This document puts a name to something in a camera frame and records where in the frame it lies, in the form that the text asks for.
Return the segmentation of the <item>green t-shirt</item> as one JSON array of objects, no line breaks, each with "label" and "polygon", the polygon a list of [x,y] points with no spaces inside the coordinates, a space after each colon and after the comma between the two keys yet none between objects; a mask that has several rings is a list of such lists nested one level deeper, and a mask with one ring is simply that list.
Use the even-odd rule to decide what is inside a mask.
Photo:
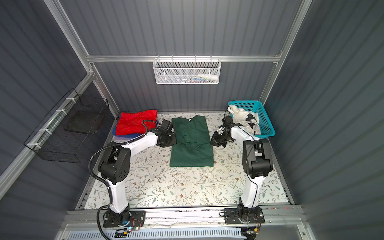
[{"label": "green t-shirt", "polygon": [[212,167],[214,152],[205,116],[173,118],[177,143],[172,146],[171,167]]}]

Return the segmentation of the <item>teal plastic laundry basket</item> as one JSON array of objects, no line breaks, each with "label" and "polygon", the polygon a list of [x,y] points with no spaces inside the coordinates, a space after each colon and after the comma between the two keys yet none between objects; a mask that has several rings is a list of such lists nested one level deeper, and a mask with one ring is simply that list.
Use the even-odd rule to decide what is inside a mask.
[{"label": "teal plastic laundry basket", "polygon": [[276,131],[271,123],[271,120],[260,101],[251,101],[251,100],[243,100],[243,101],[229,101],[228,106],[234,105],[238,108],[244,109],[248,112],[258,113],[259,116],[259,127],[261,133],[255,135],[259,139],[267,139],[268,137],[273,137],[276,134]]}]

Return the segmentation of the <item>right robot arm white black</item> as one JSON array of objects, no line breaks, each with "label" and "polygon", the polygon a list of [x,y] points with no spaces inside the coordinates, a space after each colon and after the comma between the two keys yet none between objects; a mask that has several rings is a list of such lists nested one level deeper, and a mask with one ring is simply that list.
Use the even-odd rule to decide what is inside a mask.
[{"label": "right robot arm white black", "polygon": [[243,147],[242,166],[246,174],[246,183],[240,197],[236,219],[243,223],[257,221],[264,223],[263,210],[259,207],[261,186],[273,170],[271,148],[266,147],[266,139],[259,139],[248,133],[241,124],[235,124],[232,117],[223,117],[223,123],[214,132],[211,145],[226,147],[227,143],[240,143]]}]

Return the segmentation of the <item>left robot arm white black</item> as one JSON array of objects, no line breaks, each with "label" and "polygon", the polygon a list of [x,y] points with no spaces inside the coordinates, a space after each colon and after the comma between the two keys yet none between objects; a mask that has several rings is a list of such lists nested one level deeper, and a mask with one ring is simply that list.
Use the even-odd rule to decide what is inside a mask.
[{"label": "left robot arm white black", "polygon": [[124,183],[129,175],[131,157],[152,146],[167,148],[177,142],[172,122],[152,121],[156,126],[150,130],[147,128],[146,122],[146,120],[142,121],[145,127],[143,134],[126,142],[110,142],[103,147],[105,153],[98,166],[101,174],[100,181],[106,184],[110,196],[111,203],[108,206],[108,213],[121,224],[126,224],[131,218]]}]

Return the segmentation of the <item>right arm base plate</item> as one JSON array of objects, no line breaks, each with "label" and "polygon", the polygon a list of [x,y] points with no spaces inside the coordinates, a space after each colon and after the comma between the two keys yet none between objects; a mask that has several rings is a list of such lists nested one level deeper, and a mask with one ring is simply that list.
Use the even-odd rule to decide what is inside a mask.
[{"label": "right arm base plate", "polygon": [[264,224],[265,217],[262,208],[224,208],[220,214],[227,225],[233,224]]}]

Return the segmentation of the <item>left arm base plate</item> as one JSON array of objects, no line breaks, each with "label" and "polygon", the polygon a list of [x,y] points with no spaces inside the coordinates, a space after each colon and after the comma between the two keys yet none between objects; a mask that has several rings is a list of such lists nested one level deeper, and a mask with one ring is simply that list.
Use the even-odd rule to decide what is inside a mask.
[{"label": "left arm base plate", "polygon": [[127,228],[127,227],[142,227],[146,218],[146,211],[123,211],[115,213],[112,210],[107,210],[103,215],[104,228]]}]

